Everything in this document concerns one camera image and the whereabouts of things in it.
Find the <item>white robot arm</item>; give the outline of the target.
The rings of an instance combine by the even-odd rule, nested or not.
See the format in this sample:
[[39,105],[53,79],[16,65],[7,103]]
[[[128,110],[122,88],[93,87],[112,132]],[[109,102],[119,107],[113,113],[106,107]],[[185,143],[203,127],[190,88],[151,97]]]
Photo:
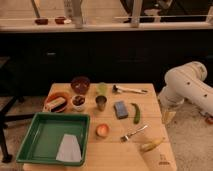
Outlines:
[[163,124],[168,124],[176,114],[175,109],[188,99],[206,115],[205,122],[213,125],[213,87],[204,83],[206,77],[207,69],[198,61],[174,67],[166,72],[166,85],[158,95]]

